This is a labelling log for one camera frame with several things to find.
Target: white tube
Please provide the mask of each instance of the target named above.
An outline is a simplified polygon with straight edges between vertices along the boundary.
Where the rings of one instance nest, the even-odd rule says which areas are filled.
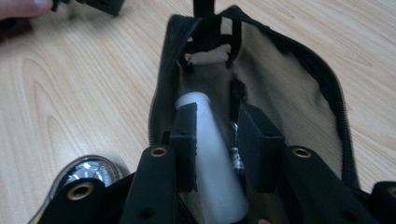
[[[248,202],[233,171],[228,150],[210,109],[210,100],[201,92],[181,96],[176,108],[197,104],[196,182],[206,224],[229,224],[248,212]]]

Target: white bottle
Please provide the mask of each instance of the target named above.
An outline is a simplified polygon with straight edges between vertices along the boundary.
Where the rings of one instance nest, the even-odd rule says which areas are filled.
[[[206,224],[229,224],[248,212],[248,202],[214,120],[209,98],[201,92],[181,96],[176,108],[197,104],[196,182]]]

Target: open pouch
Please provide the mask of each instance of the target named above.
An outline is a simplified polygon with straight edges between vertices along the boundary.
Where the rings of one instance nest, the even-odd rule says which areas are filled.
[[[168,23],[149,116],[150,144],[160,144],[172,129],[177,98],[200,91],[209,97],[222,137],[231,147],[229,83],[238,78],[246,85],[246,103],[263,111],[287,146],[314,150],[345,185],[358,189],[343,93],[329,65],[238,7],[219,15],[213,5],[199,7],[194,5],[195,18],[175,15]],[[250,193],[249,199],[264,197]],[[199,210],[189,193],[183,197],[191,210]],[[260,213],[262,203],[253,201],[250,214]],[[199,212],[192,212],[201,223]],[[257,223],[260,216],[265,215],[249,222]]]

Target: light wood tabletop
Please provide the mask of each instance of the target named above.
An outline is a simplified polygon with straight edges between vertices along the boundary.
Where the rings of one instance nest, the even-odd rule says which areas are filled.
[[[396,180],[396,2],[226,1],[320,55],[343,87],[361,187]],[[126,0],[120,15],[73,2],[0,44],[0,223],[26,223],[70,161],[133,172],[166,24],[192,0]]]

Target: black strap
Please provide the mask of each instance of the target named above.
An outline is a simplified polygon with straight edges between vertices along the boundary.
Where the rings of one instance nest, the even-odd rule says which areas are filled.
[[[215,15],[215,0],[194,0],[194,17],[211,18]]]

